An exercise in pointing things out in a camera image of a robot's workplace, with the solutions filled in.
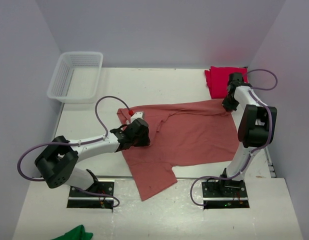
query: white table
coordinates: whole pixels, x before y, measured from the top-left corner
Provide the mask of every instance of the white table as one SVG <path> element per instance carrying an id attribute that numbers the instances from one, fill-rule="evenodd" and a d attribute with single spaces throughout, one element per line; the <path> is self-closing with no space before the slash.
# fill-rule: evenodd
<path id="1" fill-rule="evenodd" d="M 98 96 L 120 96 L 130 106 L 174 104 L 210 99 L 202 69 L 104 68 Z M 116 112 L 123 107 L 114 99 L 100 103 L 99 112 L 109 129 L 120 125 Z M 238 127 L 242 114 L 233 114 Z M 57 135 L 68 139 L 87 138 L 104 132 L 94 114 L 94 105 L 63 108 Z M 174 167 L 178 178 L 218 176 L 228 162 Z M 78 164 L 99 176 L 130 177 L 120 152 L 103 154 Z M 302 239 L 289 192 L 282 178 L 270 178 L 268 160 L 260 152 L 246 174 L 249 209 L 202 211 L 189 197 L 191 179 L 178 183 L 141 202 L 133 179 L 117 179 L 114 194 L 121 204 L 112 213 L 105 209 L 68 209 L 68 186 L 49 189 L 31 182 L 22 208 L 14 240 L 58 237 L 83 224 L 93 239 Z M 201 185 L 194 197 L 202 202 Z"/>
<path id="2" fill-rule="evenodd" d="M 149 104 L 177 104 L 211 99 L 203 69 L 144 69 L 104 68 L 98 98 L 118 96 L 133 107 Z M 108 129 L 121 125 L 118 108 L 125 106 L 115 99 L 105 99 L 99 104 L 99 114 Z M 239 127 L 243 109 L 232 114 Z M 65 104 L 56 135 L 67 139 L 82 139 L 101 135 L 104 130 L 95 116 L 95 104 Z M 220 175 L 230 162 L 208 163 L 196 166 L 175 166 L 177 178 L 198 178 Z M 90 169 L 99 176 L 131 177 L 129 167 L 121 152 L 102 154 L 78 163 L 78 168 Z M 262 150 L 247 170 L 247 176 L 270 178 L 268 160 Z"/>

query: laundry basket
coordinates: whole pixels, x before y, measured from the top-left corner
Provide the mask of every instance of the laundry basket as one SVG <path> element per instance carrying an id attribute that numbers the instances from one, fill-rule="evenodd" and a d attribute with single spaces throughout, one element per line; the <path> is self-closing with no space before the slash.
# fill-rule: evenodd
<path id="1" fill-rule="evenodd" d="M 92 51 L 61 54 L 47 91 L 48 97 L 66 104 L 93 103 L 103 58 L 102 53 Z"/>

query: black mounting plate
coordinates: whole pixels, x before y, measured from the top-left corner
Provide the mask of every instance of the black mounting plate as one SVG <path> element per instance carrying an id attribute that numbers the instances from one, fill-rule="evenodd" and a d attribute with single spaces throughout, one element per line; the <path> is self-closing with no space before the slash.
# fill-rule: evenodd
<path id="1" fill-rule="evenodd" d="M 96 194 L 114 195 L 114 181 L 95 182 L 89 192 Z M 74 187 L 70 187 L 67 208 L 69 209 L 113 209 L 114 200 L 103 197 L 97 197 L 77 191 Z"/>
<path id="2" fill-rule="evenodd" d="M 209 179 L 202 182 L 202 196 L 204 209 L 249 208 L 248 194 L 244 182 L 240 184 L 240 187 L 221 187 L 218 180 Z"/>

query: red cloth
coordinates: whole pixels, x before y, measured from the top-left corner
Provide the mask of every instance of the red cloth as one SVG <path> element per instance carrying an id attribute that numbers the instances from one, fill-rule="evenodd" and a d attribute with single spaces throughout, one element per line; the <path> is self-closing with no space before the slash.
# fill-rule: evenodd
<path id="1" fill-rule="evenodd" d="M 206 85 L 209 88 L 212 99 L 224 99 L 227 96 L 227 86 L 229 74 L 242 73 L 245 74 L 247 68 L 243 67 L 210 67 L 210 70 L 204 70 Z"/>
<path id="2" fill-rule="evenodd" d="M 230 113 L 222 100 L 136 106 L 149 124 L 150 146 L 122 151 L 139 190 L 146 200 L 177 182 L 173 166 L 191 166 L 233 159 L 239 141 Z M 130 120 L 119 109 L 122 124 Z"/>

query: pink shirt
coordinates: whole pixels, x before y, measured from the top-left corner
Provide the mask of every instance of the pink shirt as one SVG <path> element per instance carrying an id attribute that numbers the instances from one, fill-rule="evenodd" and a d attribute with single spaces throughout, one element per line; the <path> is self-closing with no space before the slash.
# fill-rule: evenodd
<path id="1" fill-rule="evenodd" d="M 239 145 L 237 130 L 221 103 L 222 99 L 213 99 L 131 108 L 134 112 L 143 111 L 149 124 L 150 146 L 122 152 L 141 200 L 177 182 L 173 166 L 233 159 Z M 122 124 L 130 120 L 127 109 L 119 109 L 117 115 Z"/>

